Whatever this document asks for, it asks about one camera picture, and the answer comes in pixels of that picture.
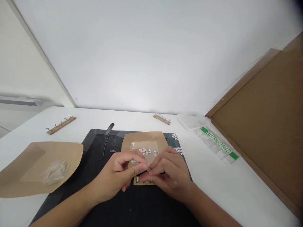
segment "green label strip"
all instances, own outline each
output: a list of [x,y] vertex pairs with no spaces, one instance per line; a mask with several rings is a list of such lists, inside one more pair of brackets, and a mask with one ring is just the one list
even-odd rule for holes
[[209,132],[206,128],[202,127],[201,130],[208,135],[217,145],[219,145],[227,154],[229,154],[234,160],[238,159],[238,155],[236,155],[231,149],[229,149],[224,143],[221,142],[217,137],[215,137],[211,132]]

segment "white wall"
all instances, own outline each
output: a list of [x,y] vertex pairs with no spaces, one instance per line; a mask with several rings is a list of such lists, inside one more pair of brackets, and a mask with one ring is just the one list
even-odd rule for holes
[[73,107],[5,0],[0,0],[0,95]]
[[15,0],[78,107],[205,114],[302,31],[288,0]]

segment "black cutting mat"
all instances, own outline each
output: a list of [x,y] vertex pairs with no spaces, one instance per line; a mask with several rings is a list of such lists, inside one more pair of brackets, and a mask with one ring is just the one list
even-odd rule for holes
[[[134,131],[111,131],[103,151],[100,144],[105,142],[106,130],[91,129],[83,141],[84,151],[79,167],[74,174],[57,190],[50,193],[33,222],[60,202],[90,183],[102,170],[113,153],[121,152],[125,134]],[[180,147],[178,140],[164,133],[168,145]],[[159,187],[134,186],[133,182],[126,192],[119,191],[109,201],[94,207],[80,226],[200,226],[196,218],[182,203],[170,198]]]

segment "wooden board with hooks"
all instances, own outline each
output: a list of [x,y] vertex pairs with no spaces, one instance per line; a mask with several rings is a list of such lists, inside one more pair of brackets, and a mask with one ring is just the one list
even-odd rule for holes
[[170,121],[158,116],[157,114],[154,114],[154,118],[158,119],[159,121],[162,121],[163,123],[170,125]]
[[48,131],[46,132],[47,134],[49,135],[52,135],[54,134],[55,132],[59,131],[61,128],[63,128],[64,126],[68,125],[69,123],[71,123],[72,121],[76,120],[77,118],[76,117],[73,117],[71,116],[70,118],[66,119],[65,118],[65,121],[64,122],[61,122],[60,121],[60,124],[59,125],[55,125],[55,127],[53,127],[52,129],[48,129]]

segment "small cardboard piece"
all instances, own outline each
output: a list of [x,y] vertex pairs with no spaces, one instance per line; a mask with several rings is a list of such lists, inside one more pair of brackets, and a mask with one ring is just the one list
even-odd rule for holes
[[[77,169],[82,153],[83,145],[77,143],[31,143],[0,172],[0,197],[14,198],[53,192]],[[52,185],[43,184],[40,174],[58,160],[70,164],[66,176]]]
[[[160,131],[155,132],[136,132],[136,133],[130,133],[126,134],[122,143],[121,152],[130,150],[132,148],[139,149],[139,148],[145,148],[146,151],[149,149],[151,150],[151,153],[148,155],[144,155],[147,163],[151,164],[153,160],[155,159],[154,156],[154,150],[159,153],[163,152],[166,148],[168,148],[167,141],[165,139],[165,136]],[[138,163],[128,163],[128,168],[133,167],[137,165]]]

